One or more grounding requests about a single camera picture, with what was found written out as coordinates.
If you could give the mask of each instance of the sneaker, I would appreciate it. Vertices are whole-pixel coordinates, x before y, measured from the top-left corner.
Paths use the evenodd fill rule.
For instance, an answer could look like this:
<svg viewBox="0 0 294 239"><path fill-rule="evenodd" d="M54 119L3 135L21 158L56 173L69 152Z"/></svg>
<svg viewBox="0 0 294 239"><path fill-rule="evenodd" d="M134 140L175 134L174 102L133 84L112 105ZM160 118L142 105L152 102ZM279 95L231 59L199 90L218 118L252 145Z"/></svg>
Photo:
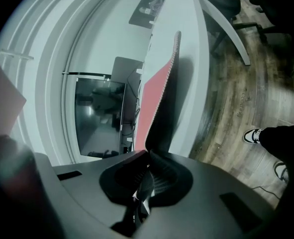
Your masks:
<svg viewBox="0 0 294 239"><path fill-rule="evenodd" d="M274 172L277 178L279 178L281 181L284 181L285 183L288 183L288 171L286 165L283 162L279 161L274 164Z"/></svg>
<svg viewBox="0 0 294 239"><path fill-rule="evenodd" d="M247 131L243 135L244 141L246 141L248 143L260 143L259 138L260 138L261 131L262 131L262 129L260 129L260 128Z"/></svg>

